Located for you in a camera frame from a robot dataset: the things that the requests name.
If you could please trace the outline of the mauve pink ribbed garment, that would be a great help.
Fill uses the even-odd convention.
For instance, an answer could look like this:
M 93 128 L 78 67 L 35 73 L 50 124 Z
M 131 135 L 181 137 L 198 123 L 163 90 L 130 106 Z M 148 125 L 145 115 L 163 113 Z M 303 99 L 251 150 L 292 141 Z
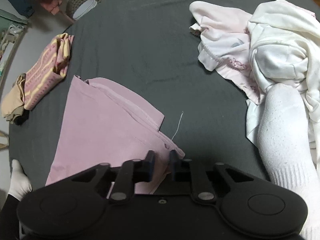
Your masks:
M 168 172 L 169 152 L 185 153 L 159 129 L 164 115 L 128 88 L 102 77 L 81 80 L 74 76 L 56 154 L 47 185 L 100 163 L 121 166 L 131 159 L 156 154 L 149 183 L 137 183 L 137 194 L 152 194 Z

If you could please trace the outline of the white pink crumpled clothes pile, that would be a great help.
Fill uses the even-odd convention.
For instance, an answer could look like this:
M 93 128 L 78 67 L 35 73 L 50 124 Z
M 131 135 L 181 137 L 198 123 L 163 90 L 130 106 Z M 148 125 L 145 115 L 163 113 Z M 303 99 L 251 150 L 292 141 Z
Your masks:
M 199 61 L 247 96 L 246 135 L 256 143 L 264 100 L 276 83 L 300 93 L 309 119 L 309 145 L 319 164 L 319 22 L 286 0 L 261 3 L 249 14 L 208 2 L 190 4 L 200 37 Z

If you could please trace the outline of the right foot white sock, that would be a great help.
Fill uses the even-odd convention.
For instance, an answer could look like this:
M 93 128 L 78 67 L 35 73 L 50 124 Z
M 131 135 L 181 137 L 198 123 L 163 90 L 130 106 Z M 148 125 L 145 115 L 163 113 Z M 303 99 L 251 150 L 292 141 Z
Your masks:
M 311 158 L 304 102 L 291 86 L 278 83 L 268 91 L 258 149 L 272 183 L 295 192 L 307 204 L 300 235 L 319 239 L 319 177 Z

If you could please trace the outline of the foot white sock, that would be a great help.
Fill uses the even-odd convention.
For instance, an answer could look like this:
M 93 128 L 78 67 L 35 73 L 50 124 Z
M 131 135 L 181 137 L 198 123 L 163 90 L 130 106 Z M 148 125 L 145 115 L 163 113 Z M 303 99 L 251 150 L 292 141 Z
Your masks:
M 31 193 L 33 190 L 32 185 L 18 160 L 13 159 L 11 167 L 12 172 L 8 194 L 21 201 L 28 193 Z
M 304 102 L 291 86 L 278 83 L 268 91 L 258 149 L 272 183 L 295 192 L 307 204 L 300 235 L 319 239 L 319 177 L 311 158 Z

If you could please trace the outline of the left foot white sock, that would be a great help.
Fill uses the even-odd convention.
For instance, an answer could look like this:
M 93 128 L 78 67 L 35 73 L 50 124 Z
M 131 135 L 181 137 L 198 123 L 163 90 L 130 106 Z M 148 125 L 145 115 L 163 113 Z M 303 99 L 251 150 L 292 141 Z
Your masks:
M 13 159 L 11 167 L 12 172 L 8 194 L 21 201 L 28 193 L 31 193 L 33 190 L 32 185 L 18 160 Z

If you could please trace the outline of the black folded garment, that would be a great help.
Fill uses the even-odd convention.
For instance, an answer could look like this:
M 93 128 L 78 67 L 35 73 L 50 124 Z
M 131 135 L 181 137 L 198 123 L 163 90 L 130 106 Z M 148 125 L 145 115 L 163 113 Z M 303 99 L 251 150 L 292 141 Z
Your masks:
M 29 111 L 24 110 L 21 115 L 15 115 L 13 119 L 13 124 L 21 126 L 29 118 Z

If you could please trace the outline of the pink yellow striped knit sweater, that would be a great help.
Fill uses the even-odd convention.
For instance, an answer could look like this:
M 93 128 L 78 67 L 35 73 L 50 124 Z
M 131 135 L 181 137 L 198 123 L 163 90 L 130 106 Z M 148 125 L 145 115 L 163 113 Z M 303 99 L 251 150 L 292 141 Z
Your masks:
M 56 35 L 44 48 L 37 62 L 26 72 L 24 109 L 31 111 L 37 103 L 67 75 L 73 35 Z

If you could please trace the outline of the dark grey bed sheet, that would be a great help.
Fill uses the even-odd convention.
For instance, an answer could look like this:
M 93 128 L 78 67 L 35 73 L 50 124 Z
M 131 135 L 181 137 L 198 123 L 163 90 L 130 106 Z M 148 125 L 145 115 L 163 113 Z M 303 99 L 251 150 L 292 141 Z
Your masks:
M 256 177 L 268 175 L 246 138 L 246 96 L 199 63 L 199 39 L 189 27 L 193 1 L 253 13 L 274 0 L 104 0 L 68 28 L 75 38 L 64 81 L 20 126 L 9 128 L 9 154 L 20 161 L 34 189 L 46 183 L 57 148 L 73 76 L 105 77 L 136 92 L 161 111 L 161 131 L 188 158 L 212 167 L 227 163 Z M 287 0 L 319 13 L 313 0 Z

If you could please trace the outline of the beige canvas tote bag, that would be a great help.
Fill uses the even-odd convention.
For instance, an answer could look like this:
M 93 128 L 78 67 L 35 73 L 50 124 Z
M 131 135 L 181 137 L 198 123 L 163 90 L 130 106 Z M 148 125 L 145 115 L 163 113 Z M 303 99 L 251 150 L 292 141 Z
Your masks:
M 0 150 L 4 150 L 9 146 L 9 136 L 7 133 L 0 131 Z

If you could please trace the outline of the left leg black trousers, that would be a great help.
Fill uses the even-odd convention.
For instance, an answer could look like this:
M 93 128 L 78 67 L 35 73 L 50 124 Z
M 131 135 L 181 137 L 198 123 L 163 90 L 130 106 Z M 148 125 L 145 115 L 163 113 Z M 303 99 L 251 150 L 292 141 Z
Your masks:
M 0 237 L 1 240 L 20 239 L 19 220 L 17 218 L 17 206 L 19 204 L 12 195 L 8 195 L 0 213 Z

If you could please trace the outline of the beige folded garment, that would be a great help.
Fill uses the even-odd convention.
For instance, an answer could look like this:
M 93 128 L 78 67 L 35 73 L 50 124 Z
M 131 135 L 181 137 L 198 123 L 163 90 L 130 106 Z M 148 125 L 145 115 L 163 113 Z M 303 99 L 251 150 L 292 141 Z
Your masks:
M 4 97 L 1 103 L 2 117 L 8 122 L 13 123 L 15 119 L 22 116 L 24 112 L 25 76 L 24 73 L 18 76 L 10 92 Z

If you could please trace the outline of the white plastic bucket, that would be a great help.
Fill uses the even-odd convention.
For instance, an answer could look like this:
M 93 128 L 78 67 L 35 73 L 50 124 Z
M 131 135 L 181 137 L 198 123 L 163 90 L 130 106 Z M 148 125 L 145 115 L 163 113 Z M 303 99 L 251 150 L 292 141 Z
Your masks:
M 79 20 L 82 16 L 87 14 L 91 9 L 93 9 L 97 5 L 98 5 L 98 2 L 96 0 L 87 0 L 87 1 L 85 1 L 74 12 L 73 20 L 75 20 L 75 21 Z

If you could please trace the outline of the pink hanging garment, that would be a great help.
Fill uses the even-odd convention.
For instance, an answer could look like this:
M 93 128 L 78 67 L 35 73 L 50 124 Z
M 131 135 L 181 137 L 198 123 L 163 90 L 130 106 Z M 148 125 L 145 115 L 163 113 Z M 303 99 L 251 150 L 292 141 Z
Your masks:
M 62 0 L 39 0 L 40 5 L 52 15 L 56 15 L 60 11 Z

